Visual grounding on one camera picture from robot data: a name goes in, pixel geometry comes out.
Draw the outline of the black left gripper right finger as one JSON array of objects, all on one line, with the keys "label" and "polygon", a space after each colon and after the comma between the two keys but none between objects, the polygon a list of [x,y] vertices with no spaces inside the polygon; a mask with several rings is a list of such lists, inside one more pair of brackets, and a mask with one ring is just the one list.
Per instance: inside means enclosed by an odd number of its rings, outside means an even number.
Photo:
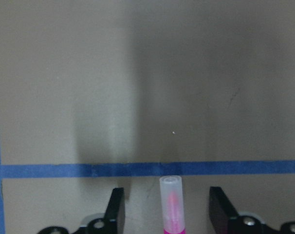
[{"label": "black left gripper right finger", "polygon": [[225,192],[221,187],[209,188],[209,219],[216,234],[234,234],[239,217]]}]

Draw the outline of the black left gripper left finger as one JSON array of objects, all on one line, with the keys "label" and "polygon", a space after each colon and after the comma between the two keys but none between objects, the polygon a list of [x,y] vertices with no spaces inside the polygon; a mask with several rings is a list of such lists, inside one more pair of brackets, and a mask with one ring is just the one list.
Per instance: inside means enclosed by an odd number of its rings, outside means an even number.
[{"label": "black left gripper left finger", "polygon": [[125,192],[124,188],[114,188],[105,215],[105,233],[123,234],[125,225]]}]

